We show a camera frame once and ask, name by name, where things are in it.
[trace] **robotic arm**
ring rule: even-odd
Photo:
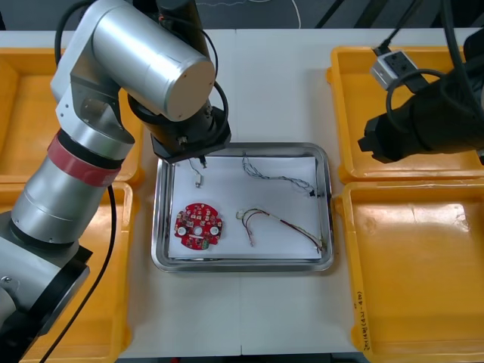
[[[123,0],[96,1],[58,64],[51,89],[60,130],[14,208],[0,215],[2,361],[19,361],[88,276],[92,253],[79,238],[135,142],[121,123],[121,88],[169,163],[203,161],[230,141],[226,99],[224,112],[208,102],[219,86],[196,5],[165,3],[161,14],[183,20],[178,30]]]

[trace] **black cable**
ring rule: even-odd
[[[57,347],[57,345],[61,342],[62,338],[64,338],[64,335],[66,335],[70,326],[76,320],[77,316],[79,315],[79,313],[84,308],[84,305],[88,302],[92,293],[94,293],[94,291],[96,290],[96,287],[98,287],[99,282],[103,278],[103,275],[104,275],[104,273],[107,269],[107,265],[109,264],[111,255],[113,254],[113,250],[114,250],[114,240],[116,238],[116,219],[117,219],[117,217],[116,217],[116,200],[114,199],[114,190],[113,190],[112,185],[107,187],[107,193],[109,194],[109,201],[110,201],[110,205],[111,205],[111,236],[110,236],[110,240],[109,240],[109,247],[108,247],[107,253],[106,253],[106,258],[104,259],[104,263],[101,267],[101,270],[99,271],[98,277],[96,278],[93,285],[91,286],[91,289],[89,289],[89,292],[85,295],[84,300],[79,304],[79,307],[77,308],[76,312],[74,312],[74,315],[72,316],[72,318],[69,320],[69,322],[64,327],[64,329],[60,332],[57,339],[52,343],[51,347],[44,354],[44,356],[42,357],[42,359],[40,360],[39,363],[44,363],[45,361],[47,361],[49,355],[54,351],[54,349]]]
[[[405,24],[410,20],[412,15],[415,13],[415,11],[420,7],[422,4],[422,0],[413,0],[410,4],[410,6],[407,8],[405,13],[403,13],[402,17],[400,20],[397,22],[395,29],[392,31],[392,33],[386,38],[385,40],[382,41],[380,45],[377,46],[377,49],[384,51],[385,49],[388,49],[390,42],[392,39],[396,36],[396,34],[405,26]]]
[[[329,19],[334,15],[334,13],[337,12],[337,10],[340,8],[341,4],[344,2],[344,0],[336,0],[330,8],[326,11],[326,13],[323,15],[321,20],[318,21],[318,23],[315,26],[315,29],[320,29],[322,28]]]
[[[439,72],[438,70],[430,70],[426,68],[422,68],[420,70],[411,70],[403,75],[401,75],[399,78],[397,78],[395,81],[393,81],[389,88],[387,89],[386,93],[386,115],[388,116],[388,120],[390,123],[395,127],[397,130],[403,133],[409,132],[408,129],[406,129],[404,126],[399,125],[395,118],[393,117],[393,110],[392,110],[392,96],[393,92],[407,79],[416,76],[417,74],[430,74],[431,76],[439,77],[442,78],[445,76],[445,73]]]
[[[200,33],[203,34],[203,36],[205,36],[206,40],[208,41],[208,43],[210,43],[210,46],[212,47],[213,56],[215,57],[215,78],[217,79],[217,76],[219,74],[219,55],[217,54],[217,50],[215,49],[215,46],[212,42],[212,39],[209,37],[209,35],[206,33],[206,31],[203,30],[202,28],[190,23],[189,21],[179,19],[177,17],[170,17],[170,16],[166,16],[166,15],[161,15],[160,19],[161,20],[171,20],[171,21],[175,21],[177,23],[187,25],[187,26],[189,26],[189,27],[191,27],[195,30],[198,30]]]
[[[215,81],[213,86],[215,87],[215,89],[219,93],[220,98],[222,99],[222,106],[224,107],[224,120],[223,120],[222,124],[220,125],[219,130],[217,130],[217,133],[214,134],[214,136],[212,137],[212,140],[216,141],[217,138],[219,138],[220,135],[224,132],[224,129],[228,124],[228,101],[227,101],[227,96],[225,95],[224,90],[222,89],[222,87],[220,87],[220,85],[217,83],[217,81]]]
[[[67,21],[69,20],[70,16],[74,14],[76,10],[83,8],[85,6],[89,6],[93,2],[94,2],[93,0],[85,0],[82,2],[77,2],[71,5],[60,18],[59,23],[57,24],[57,29],[55,30],[55,39],[54,39],[54,56],[55,56],[56,64],[59,64],[59,61],[61,60],[62,32],[66,27]]]
[[[81,4],[81,3],[77,3],[77,4],[73,5],[72,7],[70,7],[68,9],[68,11],[66,12],[66,14],[69,13],[69,15],[71,15],[75,10],[82,7],[82,6],[79,6],[79,4]],[[67,22],[67,18],[69,18],[69,16],[66,17],[66,14],[64,14],[62,16],[62,19],[61,19],[61,23],[63,24],[63,26],[62,27],[58,26],[56,34],[55,34],[56,42],[54,44],[54,54],[55,54],[55,63],[56,64],[59,64],[59,60],[61,59],[61,36],[62,36],[62,32],[64,31],[64,26]],[[104,259],[103,265],[101,266],[101,270],[99,271],[99,274],[96,277],[96,280],[92,284],[91,288],[89,289],[88,293],[84,296],[84,299],[79,304],[79,307],[74,312],[74,314],[71,317],[71,319],[69,320],[69,322],[66,324],[64,329],[60,332],[60,334],[58,335],[56,340],[52,343],[51,347],[44,354],[44,356],[39,361],[39,363],[45,363],[47,361],[48,357],[52,354],[52,352],[55,350],[55,348],[59,345],[62,338],[64,338],[67,331],[72,326],[72,324],[76,320],[77,316],[80,314],[80,312],[84,308],[85,304],[89,301],[89,298],[91,297],[91,295],[94,293],[94,291],[98,287],[99,282],[101,282],[101,279],[104,276],[104,273],[107,269],[107,266],[109,265],[109,261],[111,259],[111,256],[113,255],[114,241],[116,240],[116,221],[117,221],[116,199],[114,197],[114,189],[113,189],[112,185],[109,185],[107,187],[107,193],[109,194],[109,201],[110,201],[110,206],[111,206],[111,234],[110,234],[110,240],[109,240],[109,247],[107,248],[106,258]]]
[[[470,85],[469,77],[464,66],[464,62],[461,58],[461,52],[457,44],[454,32],[454,19],[452,18],[451,3],[449,0],[441,1],[440,16],[442,20],[442,26],[444,28],[445,39],[447,41],[448,51],[451,55],[452,64],[455,69],[455,76],[461,86],[461,90],[464,93],[465,98],[470,102],[470,106],[474,113],[484,122],[484,113],[480,104],[474,97],[472,86]]]

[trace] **white paper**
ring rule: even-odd
[[[315,158],[251,157],[250,162],[267,176],[299,178],[316,186]],[[250,246],[245,227],[236,213],[253,207],[304,228],[320,237],[318,201],[293,183],[261,180],[245,173],[240,157],[208,157],[207,169],[198,160],[192,163],[203,174],[201,188],[195,187],[196,173],[188,160],[175,167],[175,187],[170,226],[170,258],[237,258],[237,259],[319,259],[315,245],[302,234],[273,218],[257,215],[250,219],[254,247]],[[175,237],[178,212],[192,203],[205,203],[219,212],[223,221],[222,237],[207,250],[191,250]]]

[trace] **electronic component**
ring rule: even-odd
[[[263,175],[257,168],[252,165],[252,163],[249,161],[249,157],[244,154],[244,157],[242,158],[242,167],[244,168],[244,171],[248,176],[251,176],[255,179],[264,179],[264,180],[285,180],[286,182],[291,182],[293,183],[296,187],[299,189],[307,192],[310,197],[314,197],[316,195],[315,188],[310,185],[307,181],[304,181],[302,179],[298,178],[288,178],[287,176],[267,176]]]
[[[199,172],[197,169],[195,169],[194,164],[191,162],[191,159],[188,159],[188,162],[190,163],[190,167],[193,169],[195,172],[195,187],[199,188],[203,184],[203,175],[201,172]]]
[[[246,229],[247,236],[249,236],[250,246],[254,247],[255,243],[254,243],[254,239],[253,239],[253,232],[249,229],[249,220],[257,214],[261,214],[261,215],[272,217],[272,218],[276,219],[278,222],[282,223],[283,225],[286,225],[287,227],[289,227],[289,228],[293,229],[294,231],[296,231],[296,232],[304,235],[305,237],[307,237],[315,245],[315,248],[318,250],[319,253],[321,253],[321,251],[324,251],[326,243],[324,242],[324,240],[322,238],[317,238],[315,235],[310,234],[305,229],[303,229],[303,228],[301,228],[297,225],[294,225],[292,223],[289,223],[287,221],[284,221],[283,219],[275,216],[274,214],[266,212],[265,210],[260,209],[260,208],[250,208],[246,211],[239,211],[235,215],[235,217],[237,219],[242,221],[242,225]]]
[[[222,220],[218,215],[207,204],[190,204],[176,215],[175,236],[192,250],[206,250],[210,244],[217,244],[221,237]]]
[[[392,82],[417,66],[404,51],[391,51],[378,56],[377,61],[370,69],[371,75],[384,89],[388,89]],[[417,74],[405,83],[413,93],[428,85],[421,74]]]

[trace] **red ring band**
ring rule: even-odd
[[[93,187],[107,187],[114,182],[121,170],[121,167],[103,169],[75,157],[62,146],[57,135],[49,145],[47,155],[57,168]]]

